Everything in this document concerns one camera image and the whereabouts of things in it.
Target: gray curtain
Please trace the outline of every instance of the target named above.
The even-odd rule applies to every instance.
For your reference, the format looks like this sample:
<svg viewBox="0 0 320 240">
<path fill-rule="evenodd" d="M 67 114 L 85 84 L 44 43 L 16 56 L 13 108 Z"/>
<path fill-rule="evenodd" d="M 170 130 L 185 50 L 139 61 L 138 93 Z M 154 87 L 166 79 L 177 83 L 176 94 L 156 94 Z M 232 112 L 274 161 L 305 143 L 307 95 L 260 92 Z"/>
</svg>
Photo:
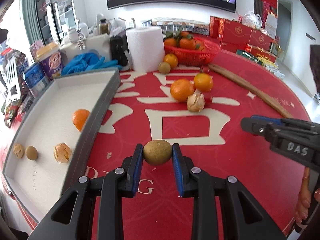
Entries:
<svg viewBox="0 0 320 240">
<path fill-rule="evenodd" d="M 37 17 L 36 0 L 20 0 L 22 17 L 30 45 L 42 40 Z"/>
</svg>

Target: glass door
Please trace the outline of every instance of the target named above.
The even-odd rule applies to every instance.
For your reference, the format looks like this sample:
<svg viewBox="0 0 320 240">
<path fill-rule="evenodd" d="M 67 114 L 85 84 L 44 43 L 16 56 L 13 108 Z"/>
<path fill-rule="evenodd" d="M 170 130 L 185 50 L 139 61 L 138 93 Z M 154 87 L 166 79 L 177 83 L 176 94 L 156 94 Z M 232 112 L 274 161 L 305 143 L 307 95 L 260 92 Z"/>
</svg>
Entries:
<svg viewBox="0 0 320 240">
<path fill-rule="evenodd" d="M 71 0 L 51 0 L 59 39 L 62 41 L 68 29 L 76 25 Z"/>
<path fill-rule="evenodd" d="M 37 17 L 45 45 L 53 41 L 47 14 L 47 6 L 50 3 L 51 0 L 36 0 Z"/>
</svg>

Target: wooden stick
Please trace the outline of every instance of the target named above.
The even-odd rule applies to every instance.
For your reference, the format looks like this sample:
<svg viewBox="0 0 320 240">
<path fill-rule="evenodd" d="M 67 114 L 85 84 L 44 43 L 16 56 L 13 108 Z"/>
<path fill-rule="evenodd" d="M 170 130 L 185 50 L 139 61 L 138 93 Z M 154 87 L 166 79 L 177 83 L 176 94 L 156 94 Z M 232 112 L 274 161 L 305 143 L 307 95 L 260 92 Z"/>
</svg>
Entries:
<svg viewBox="0 0 320 240">
<path fill-rule="evenodd" d="M 233 81 L 239 86 L 245 89 L 248 89 L 251 93 L 261 98 L 267 105 L 275 109 L 284 118 L 293 118 L 293 116 L 283 106 L 281 106 L 277 101 L 275 101 L 271 96 L 257 89 L 254 85 L 250 84 L 247 80 L 243 79 L 242 77 L 239 77 L 238 75 L 232 73 L 231 71 L 228 71 L 225 68 L 220 67 L 216 64 L 209 64 L 208 67 L 210 70 L 215 71 L 221 76 L 228 78 L 229 80 Z"/>
</svg>

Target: metal screw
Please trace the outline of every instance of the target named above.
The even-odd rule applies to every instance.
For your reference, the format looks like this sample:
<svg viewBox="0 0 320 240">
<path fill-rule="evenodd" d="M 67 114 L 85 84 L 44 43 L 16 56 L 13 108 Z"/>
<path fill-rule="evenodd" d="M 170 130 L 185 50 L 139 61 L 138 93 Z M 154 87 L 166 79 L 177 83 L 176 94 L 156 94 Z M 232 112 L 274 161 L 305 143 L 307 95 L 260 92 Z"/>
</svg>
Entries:
<svg viewBox="0 0 320 240">
<path fill-rule="evenodd" d="M 80 178 L 78 179 L 78 181 L 79 181 L 80 183 L 85 183 L 85 182 L 88 181 L 88 178 L 87 178 L 86 176 L 82 176 L 82 177 L 80 177 Z"/>
<path fill-rule="evenodd" d="M 201 172 L 201 169 L 198 168 L 198 167 L 193 167 L 193 168 L 191 169 L 191 172 L 192 172 L 192 173 L 195 173 L 195 174 L 199 174 L 199 173 Z"/>
<path fill-rule="evenodd" d="M 236 177 L 230 176 L 230 177 L 228 177 L 228 181 L 229 181 L 230 183 L 236 183 L 238 180 L 237 180 Z"/>
<path fill-rule="evenodd" d="M 116 173 L 116 174 L 122 174 L 122 173 L 124 173 L 124 168 L 116 168 L 115 173 Z"/>
</svg>

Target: paper towel roll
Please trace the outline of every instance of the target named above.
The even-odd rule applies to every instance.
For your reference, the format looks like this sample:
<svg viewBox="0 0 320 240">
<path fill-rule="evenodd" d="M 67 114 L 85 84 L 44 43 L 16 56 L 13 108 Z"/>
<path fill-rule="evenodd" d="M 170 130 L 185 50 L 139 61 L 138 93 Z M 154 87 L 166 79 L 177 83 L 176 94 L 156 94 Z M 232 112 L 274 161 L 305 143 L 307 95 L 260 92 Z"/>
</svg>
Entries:
<svg viewBox="0 0 320 240">
<path fill-rule="evenodd" d="M 139 72 L 156 71 L 164 58 L 161 28 L 135 28 L 126 32 L 133 69 Z"/>
</svg>

